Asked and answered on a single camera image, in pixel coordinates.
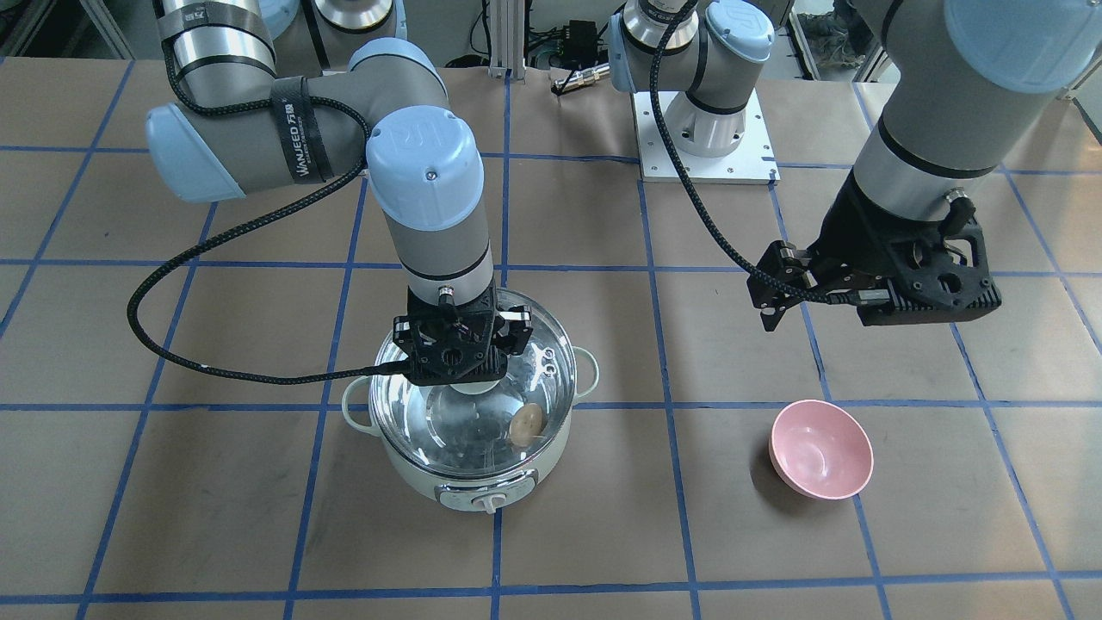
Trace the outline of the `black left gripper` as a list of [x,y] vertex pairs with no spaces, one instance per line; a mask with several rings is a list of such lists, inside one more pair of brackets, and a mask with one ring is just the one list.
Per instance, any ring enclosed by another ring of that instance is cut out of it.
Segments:
[[847,293],[838,289],[841,279],[835,278],[843,270],[854,272],[862,285],[875,279],[888,282],[899,297],[973,297],[975,263],[971,259],[957,263],[954,252],[947,250],[947,240],[964,231],[975,204],[961,189],[950,189],[942,204],[948,208],[942,220],[906,219],[872,202],[858,188],[857,180],[847,177],[809,250],[773,242],[757,263],[767,278],[747,280],[763,328],[775,331],[784,313],[806,300],[784,293],[780,283],[804,295],[827,297],[831,305],[846,303]]

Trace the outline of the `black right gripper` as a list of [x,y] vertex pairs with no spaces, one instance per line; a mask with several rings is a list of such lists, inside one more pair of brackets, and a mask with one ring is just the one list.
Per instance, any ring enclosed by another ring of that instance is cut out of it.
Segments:
[[495,348],[507,356],[523,355],[532,333],[534,319],[529,306],[497,307],[497,286],[488,285],[473,300],[460,303],[455,295],[441,295],[440,291],[420,297],[413,287],[406,300],[406,331],[491,331],[495,329]]

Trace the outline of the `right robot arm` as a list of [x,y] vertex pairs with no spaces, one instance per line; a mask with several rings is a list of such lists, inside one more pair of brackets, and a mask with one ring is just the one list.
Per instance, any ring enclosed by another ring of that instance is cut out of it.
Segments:
[[493,300],[483,160],[424,51],[374,39],[344,73],[279,76],[258,1],[154,8],[183,98],[150,111],[145,137],[180,199],[241,199],[366,170],[409,278],[411,331],[451,349],[508,331]]

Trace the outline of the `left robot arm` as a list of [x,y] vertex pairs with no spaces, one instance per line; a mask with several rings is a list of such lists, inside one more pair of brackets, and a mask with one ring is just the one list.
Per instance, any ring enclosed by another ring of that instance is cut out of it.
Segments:
[[851,305],[867,326],[976,320],[1002,305],[975,184],[1099,50],[1098,1],[858,1],[901,78],[807,250],[748,263],[707,215],[682,154],[727,156],[771,55],[746,1],[628,1],[611,17],[611,81],[647,93],[659,141],[696,214],[748,272],[773,331],[802,302]]

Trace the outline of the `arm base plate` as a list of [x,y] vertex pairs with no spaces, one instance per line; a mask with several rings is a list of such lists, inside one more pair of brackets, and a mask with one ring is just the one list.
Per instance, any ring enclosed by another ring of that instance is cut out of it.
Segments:
[[[758,93],[735,115],[712,115],[684,93],[661,91],[666,129],[691,180],[696,183],[767,184],[780,180]],[[645,182],[678,181],[653,119],[650,95],[633,95],[635,126]]]

